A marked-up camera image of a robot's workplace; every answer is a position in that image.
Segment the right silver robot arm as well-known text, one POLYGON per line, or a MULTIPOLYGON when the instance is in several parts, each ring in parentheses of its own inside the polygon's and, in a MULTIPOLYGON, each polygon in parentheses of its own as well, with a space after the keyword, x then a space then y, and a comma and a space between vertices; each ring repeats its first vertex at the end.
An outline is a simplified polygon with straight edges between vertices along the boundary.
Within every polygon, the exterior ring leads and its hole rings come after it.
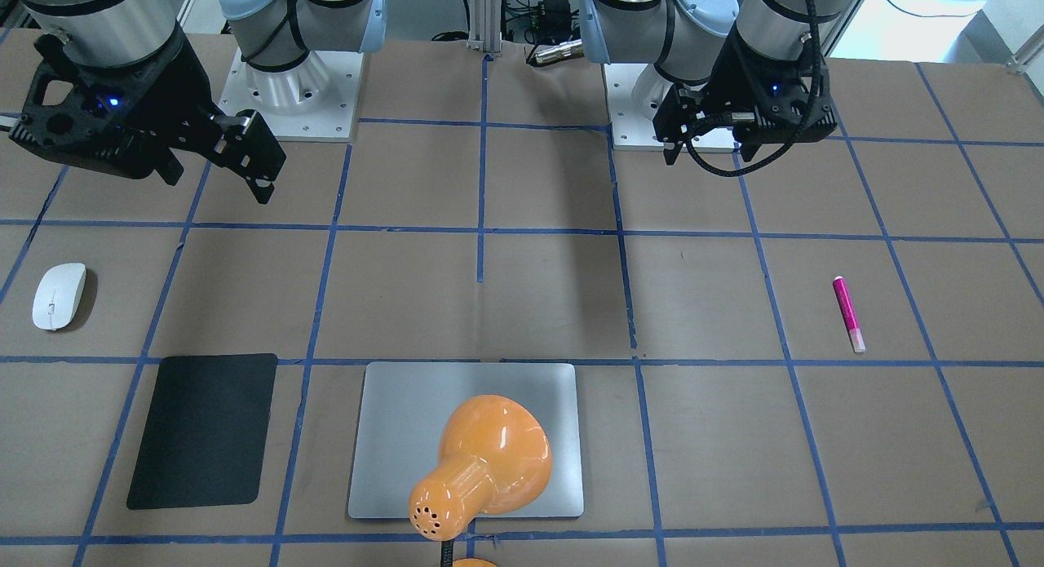
POLYGON ((176 150, 271 199, 283 142, 347 142, 387 0, 18 0, 41 56, 11 142, 49 162, 177 184, 176 150))

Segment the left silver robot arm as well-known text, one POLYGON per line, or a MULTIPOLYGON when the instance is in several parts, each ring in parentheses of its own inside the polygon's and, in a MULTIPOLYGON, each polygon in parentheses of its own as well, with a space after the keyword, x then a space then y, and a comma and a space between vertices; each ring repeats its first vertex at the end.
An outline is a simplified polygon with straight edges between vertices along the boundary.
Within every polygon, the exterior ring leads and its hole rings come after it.
POLYGON ((641 63, 660 88, 652 135, 721 178, 838 128, 824 39, 857 0, 584 0, 594 63, 641 63))

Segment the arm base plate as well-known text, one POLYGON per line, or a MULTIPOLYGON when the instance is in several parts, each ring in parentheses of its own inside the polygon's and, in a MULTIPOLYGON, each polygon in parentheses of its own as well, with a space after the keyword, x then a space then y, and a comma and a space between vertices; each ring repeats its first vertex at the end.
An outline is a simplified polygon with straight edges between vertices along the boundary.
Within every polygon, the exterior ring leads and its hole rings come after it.
POLYGON ((219 97, 228 116, 256 110, 280 142, 350 143, 365 55, 311 51, 296 68, 266 73, 235 51, 219 97))
POLYGON ((660 152, 652 118, 669 90, 650 63, 608 63, 603 66, 606 102, 613 146, 622 151, 660 152))

